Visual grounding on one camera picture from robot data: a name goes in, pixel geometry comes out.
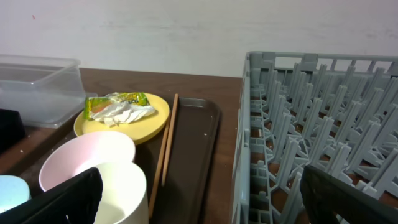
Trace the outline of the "white cup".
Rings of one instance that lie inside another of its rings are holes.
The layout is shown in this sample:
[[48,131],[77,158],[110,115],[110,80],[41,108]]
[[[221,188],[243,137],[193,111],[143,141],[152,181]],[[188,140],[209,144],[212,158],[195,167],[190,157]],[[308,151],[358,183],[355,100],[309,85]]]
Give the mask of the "white cup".
[[133,162],[98,164],[103,182],[102,198],[94,224],[148,224],[147,181]]

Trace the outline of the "pink bowl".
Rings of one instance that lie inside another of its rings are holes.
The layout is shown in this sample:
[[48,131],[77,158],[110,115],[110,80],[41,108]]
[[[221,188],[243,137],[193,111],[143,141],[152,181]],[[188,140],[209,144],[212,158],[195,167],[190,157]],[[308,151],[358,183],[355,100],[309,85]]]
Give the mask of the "pink bowl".
[[39,172],[40,188],[46,192],[77,174],[104,162],[132,162],[136,145],[117,131],[97,131],[78,136],[61,145]]

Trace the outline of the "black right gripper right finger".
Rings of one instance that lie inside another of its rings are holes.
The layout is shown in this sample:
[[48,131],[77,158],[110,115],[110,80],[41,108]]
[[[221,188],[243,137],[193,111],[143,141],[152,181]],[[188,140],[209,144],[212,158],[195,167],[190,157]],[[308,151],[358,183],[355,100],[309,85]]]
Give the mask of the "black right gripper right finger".
[[311,224],[339,224],[337,215],[349,223],[397,224],[396,209],[314,166],[305,166],[300,191]]

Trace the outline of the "light blue bowl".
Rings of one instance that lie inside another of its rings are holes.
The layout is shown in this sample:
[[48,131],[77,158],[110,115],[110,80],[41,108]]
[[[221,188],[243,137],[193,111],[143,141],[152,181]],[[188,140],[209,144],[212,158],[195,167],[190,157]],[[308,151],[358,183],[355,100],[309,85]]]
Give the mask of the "light blue bowl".
[[29,185],[18,176],[2,175],[0,197],[1,213],[4,213],[31,199]]

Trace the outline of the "yellow plate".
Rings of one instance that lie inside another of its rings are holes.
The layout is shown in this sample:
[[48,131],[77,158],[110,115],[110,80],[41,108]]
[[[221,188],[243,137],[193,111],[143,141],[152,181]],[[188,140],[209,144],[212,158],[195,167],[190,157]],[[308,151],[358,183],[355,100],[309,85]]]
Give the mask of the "yellow plate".
[[170,107],[163,98],[157,95],[150,93],[145,93],[145,95],[149,104],[155,108],[154,114],[130,124],[109,127],[98,121],[83,119],[83,112],[81,112],[74,122],[74,133],[81,136],[95,131],[118,131],[129,136],[136,145],[148,141],[163,129],[170,114]]

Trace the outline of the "green snack wrapper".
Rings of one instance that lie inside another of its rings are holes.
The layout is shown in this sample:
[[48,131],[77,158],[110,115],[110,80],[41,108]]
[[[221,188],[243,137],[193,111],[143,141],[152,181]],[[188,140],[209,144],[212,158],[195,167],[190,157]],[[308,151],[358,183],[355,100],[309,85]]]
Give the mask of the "green snack wrapper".
[[133,106],[149,106],[149,100],[143,92],[110,93],[101,97],[87,97],[83,118],[92,120],[105,116],[115,116]]

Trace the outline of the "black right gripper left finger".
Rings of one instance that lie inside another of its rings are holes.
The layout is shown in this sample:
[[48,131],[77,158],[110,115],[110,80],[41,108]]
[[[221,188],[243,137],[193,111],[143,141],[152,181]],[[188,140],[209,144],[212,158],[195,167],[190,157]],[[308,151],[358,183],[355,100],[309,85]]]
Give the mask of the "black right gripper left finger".
[[1,224],[93,224],[103,193],[95,167],[1,214]]

